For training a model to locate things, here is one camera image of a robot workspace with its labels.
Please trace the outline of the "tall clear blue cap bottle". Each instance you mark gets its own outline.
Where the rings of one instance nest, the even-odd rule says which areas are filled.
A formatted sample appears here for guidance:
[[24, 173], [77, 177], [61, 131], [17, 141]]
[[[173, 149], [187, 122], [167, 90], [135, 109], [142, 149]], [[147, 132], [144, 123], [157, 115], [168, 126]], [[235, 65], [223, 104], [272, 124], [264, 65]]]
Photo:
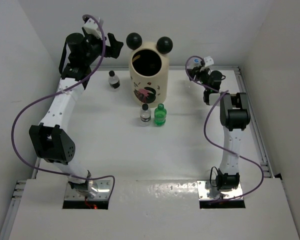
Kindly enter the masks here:
[[201, 60], [199, 58], [192, 58], [188, 66], [189, 74], [193, 77], [196, 74], [196, 72], [200, 71], [200, 69]]

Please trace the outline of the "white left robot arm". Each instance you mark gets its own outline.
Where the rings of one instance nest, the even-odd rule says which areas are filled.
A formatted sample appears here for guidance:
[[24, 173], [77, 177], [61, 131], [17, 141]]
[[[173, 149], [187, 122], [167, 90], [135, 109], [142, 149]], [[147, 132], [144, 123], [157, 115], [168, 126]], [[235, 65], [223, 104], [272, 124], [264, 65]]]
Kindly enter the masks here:
[[29, 129], [36, 155], [66, 174], [70, 187], [90, 199], [97, 195], [97, 185], [91, 180], [91, 173], [75, 159], [76, 145], [67, 128], [76, 102], [87, 88], [88, 83], [82, 80], [92, 72], [90, 65], [101, 54], [114, 59], [120, 55], [123, 42], [112, 33], [107, 37], [109, 46], [91, 33], [67, 36], [59, 63], [59, 94], [40, 123]]

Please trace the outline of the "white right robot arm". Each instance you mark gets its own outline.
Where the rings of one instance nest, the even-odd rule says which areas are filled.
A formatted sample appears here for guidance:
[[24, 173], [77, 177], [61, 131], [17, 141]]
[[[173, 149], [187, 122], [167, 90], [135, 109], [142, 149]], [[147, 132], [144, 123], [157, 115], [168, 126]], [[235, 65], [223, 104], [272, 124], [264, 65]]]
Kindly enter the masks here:
[[245, 92], [222, 94], [221, 83], [226, 76], [220, 71], [195, 66], [188, 68], [186, 72], [191, 81], [204, 86], [204, 103], [219, 107], [224, 143], [222, 160], [212, 186], [218, 191], [237, 189], [240, 183], [239, 151], [242, 134], [251, 121], [248, 96]]

